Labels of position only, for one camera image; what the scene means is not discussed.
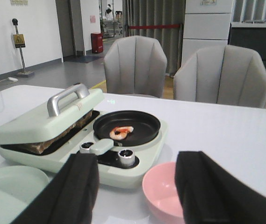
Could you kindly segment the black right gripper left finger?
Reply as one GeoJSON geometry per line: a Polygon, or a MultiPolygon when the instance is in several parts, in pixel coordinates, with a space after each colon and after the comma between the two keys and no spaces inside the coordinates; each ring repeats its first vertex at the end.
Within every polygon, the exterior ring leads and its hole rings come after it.
{"type": "Polygon", "coordinates": [[[94,154],[71,154],[46,188],[14,224],[89,224],[99,189],[94,154]]]}

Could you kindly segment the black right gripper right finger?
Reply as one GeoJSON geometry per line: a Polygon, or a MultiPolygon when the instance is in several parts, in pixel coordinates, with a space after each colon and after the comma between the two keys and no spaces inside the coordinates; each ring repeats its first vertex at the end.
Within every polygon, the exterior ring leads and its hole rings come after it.
{"type": "Polygon", "coordinates": [[[175,185],[187,224],[266,224],[266,197],[202,151],[179,152],[175,185]]]}

